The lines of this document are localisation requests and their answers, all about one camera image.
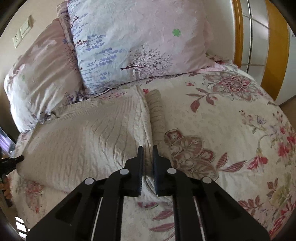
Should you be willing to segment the beige cable knit sweater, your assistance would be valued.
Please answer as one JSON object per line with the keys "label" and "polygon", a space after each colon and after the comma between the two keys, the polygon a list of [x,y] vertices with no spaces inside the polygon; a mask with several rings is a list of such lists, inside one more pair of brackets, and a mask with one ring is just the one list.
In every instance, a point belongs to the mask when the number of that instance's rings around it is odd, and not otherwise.
{"label": "beige cable knit sweater", "polygon": [[100,180],[123,168],[144,149],[144,195],[155,195],[152,148],[166,150],[165,119],[158,90],[133,87],[124,97],[89,99],[55,110],[39,124],[23,150],[17,171],[27,179],[72,191],[85,178]]}

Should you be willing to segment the pink floral pillow left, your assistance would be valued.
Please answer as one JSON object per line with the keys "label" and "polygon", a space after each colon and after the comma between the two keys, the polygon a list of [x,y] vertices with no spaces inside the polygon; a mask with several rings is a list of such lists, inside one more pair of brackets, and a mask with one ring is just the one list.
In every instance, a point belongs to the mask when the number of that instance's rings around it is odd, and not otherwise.
{"label": "pink floral pillow left", "polygon": [[45,121],[53,109],[86,99],[76,55],[58,19],[18,58],[4,79],[4,90],[20,133]]}

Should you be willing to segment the cream floral bed sheet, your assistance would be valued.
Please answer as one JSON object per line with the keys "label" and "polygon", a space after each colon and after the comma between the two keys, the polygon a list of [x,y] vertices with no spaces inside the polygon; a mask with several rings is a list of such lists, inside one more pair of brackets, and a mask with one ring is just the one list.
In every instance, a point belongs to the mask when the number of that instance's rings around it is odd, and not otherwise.
{"label": "cream floral bed sheet", "polygon": [[[295,130],[273,99],[232,64],[140,80],[89,99],[124,97],[135,86],[161,94],[166,150],[157,145],[159,153],[191,178],[212,178],[274,239],[295,210]],[[34,129],[19,136],[17,154],[23,155]],[[17,214],[30,228],[70,192],[17,169],[9,180]],[[175,238],[170,197],[149,199],[142,190],[141,197],[125,199],[123,215],[123,240]]]}

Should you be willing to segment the pink lavender print pillow right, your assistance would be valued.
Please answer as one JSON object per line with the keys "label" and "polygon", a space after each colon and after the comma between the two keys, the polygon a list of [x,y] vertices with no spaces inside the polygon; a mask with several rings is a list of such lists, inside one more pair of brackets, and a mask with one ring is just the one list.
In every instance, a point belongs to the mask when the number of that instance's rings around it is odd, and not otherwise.
{"label": "pink lavender print pillow right", "polygon": [[220,71],[201,1],[64,1],[57,15],[88,94],[150,77]]}

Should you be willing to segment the dark screen by window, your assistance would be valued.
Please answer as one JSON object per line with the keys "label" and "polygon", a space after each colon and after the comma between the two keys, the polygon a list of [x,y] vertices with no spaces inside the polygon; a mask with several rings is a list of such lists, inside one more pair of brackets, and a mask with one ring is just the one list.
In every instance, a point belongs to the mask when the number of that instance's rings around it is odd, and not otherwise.
{"label": "dark screen by window", "polygon": [[10,157],[13,151],[15,150],[16,144],[13,140],[0,128],[0,146],[1,146],[1,154],[3,158]]}

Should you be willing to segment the white wall switch plate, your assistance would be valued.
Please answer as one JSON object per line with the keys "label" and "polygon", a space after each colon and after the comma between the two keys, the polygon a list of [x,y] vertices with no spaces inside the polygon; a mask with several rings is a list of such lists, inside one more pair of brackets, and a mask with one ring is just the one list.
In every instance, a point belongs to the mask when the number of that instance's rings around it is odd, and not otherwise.
{"label": "white wall switch plate", "polygon": [[20,42],[22,42],[23,38],[28,34],[32,27],[32,16],[28,16],[28,18],[25,20],[25,22],[21,25],[21,27],[17,30],[16,34],[13,36],[13,44],[15,48],[18,47]]}

